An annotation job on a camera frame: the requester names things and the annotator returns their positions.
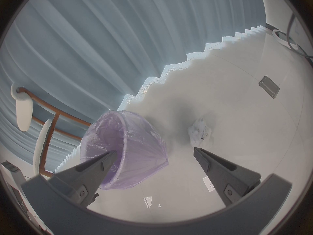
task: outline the curtain fold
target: curtain fold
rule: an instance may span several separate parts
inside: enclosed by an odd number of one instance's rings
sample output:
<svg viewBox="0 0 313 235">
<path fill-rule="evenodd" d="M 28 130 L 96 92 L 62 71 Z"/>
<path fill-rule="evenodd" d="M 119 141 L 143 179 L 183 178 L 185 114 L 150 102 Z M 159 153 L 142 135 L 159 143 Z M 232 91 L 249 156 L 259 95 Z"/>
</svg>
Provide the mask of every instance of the curtain fold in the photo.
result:
<svg viewBox="0 0 313 235">
<path fill-rule="evenodd" d="M 263 0 L 29 0 L 0 48 L 0 142 L 32 164 L 41 125 L 18 129 L 12 82 L 93 123 L 165 65 L 265 24 Z M 37 104 L 33 115 L 53 117 Z M 65 118 L 57 128 L 80 137 L 86 131 Z M 77 145 L 55 132 L 46 169 L 54 171 Z"/>
</svg>

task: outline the cable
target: cable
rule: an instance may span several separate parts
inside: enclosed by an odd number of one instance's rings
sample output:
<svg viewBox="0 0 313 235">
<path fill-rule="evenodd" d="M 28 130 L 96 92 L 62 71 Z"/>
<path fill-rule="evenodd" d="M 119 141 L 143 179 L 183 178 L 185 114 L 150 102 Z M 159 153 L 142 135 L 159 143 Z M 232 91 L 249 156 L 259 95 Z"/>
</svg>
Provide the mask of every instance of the cable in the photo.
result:
<svg viewBox="0 0 313 235">
<path fill-rule="evenodd" d="M 290 18 L 290 21 L 289 21 L 289 24 L 288 24 L 288 28 L 287 28 L 287 43 L 288 43 L 290 49 L 291 49 L 293 52 L 297 53 L 298 55 L 303 56 L 303 57 L 307 57 L 307 58 L 313 58 L 313 56 L 308 56 L 308 55 L 306 55 L 306 54 L 302 54 L 302 53 L 296 51 L 296 50 L 291 46 L 289 34 L 290 34 L 291 26 L 292 26 L 294 20 L 295 20 L 295 15 L 292 14 L 292 15 L 291 15 L 291 18 Z"/>
</svg>

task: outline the metal floor socket cover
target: metal floor socket cover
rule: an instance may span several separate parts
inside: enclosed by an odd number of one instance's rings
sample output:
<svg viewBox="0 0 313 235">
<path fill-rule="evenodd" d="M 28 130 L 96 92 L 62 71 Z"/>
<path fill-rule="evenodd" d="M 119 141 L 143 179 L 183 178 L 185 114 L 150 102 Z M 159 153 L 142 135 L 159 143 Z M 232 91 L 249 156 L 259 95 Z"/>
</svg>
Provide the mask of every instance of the metal floor socket cover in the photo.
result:
<svg viewBox="0 0 313 235">
<path fill-rule="evenodd" d="M 264 76 L 260 81 L 259 85 L 272 97 L 276 98 L 279 87 L 276 83 L 274 83 L 268 76 Z"/>
</svg>

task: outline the purple trash can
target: purple trash can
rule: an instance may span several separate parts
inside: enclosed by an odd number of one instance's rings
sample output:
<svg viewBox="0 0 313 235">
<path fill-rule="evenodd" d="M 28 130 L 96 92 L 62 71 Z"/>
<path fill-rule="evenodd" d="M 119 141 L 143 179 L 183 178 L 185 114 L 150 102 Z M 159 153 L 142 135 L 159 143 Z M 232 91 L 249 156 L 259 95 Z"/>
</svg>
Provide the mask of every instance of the purple trash can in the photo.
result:
<svg viewBox="0 0 313 235">
<path fill-rule="evenodd" d="M 80 162 L 116 150 L 117 160 L 100 189 L 127 189 L 168 165 L 165 141 L 137 113 L 109 111 L 93 123 L 81 140 Z"/>
</svg>

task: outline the white crumpled plastic bag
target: white crumpled plastic bag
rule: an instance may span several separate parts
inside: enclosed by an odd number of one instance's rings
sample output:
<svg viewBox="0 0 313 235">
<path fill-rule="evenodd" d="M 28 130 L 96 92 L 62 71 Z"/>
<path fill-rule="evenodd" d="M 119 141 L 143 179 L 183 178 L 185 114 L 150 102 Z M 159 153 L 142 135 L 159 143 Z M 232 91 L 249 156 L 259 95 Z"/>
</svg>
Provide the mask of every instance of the white crumpled plastic bag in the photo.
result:
<svg viewBox="0 0 313 235">
<path fill-rule="evenodd" d="M 209 141 L 212 130 L 207 127 L 203 118 L 197 119 L 194 124 L 188 127 L 188 134 L 190 136 L 190 144 L 192 147 L 200 147 L 200 144 L 206 140 Z"/>
</svg>

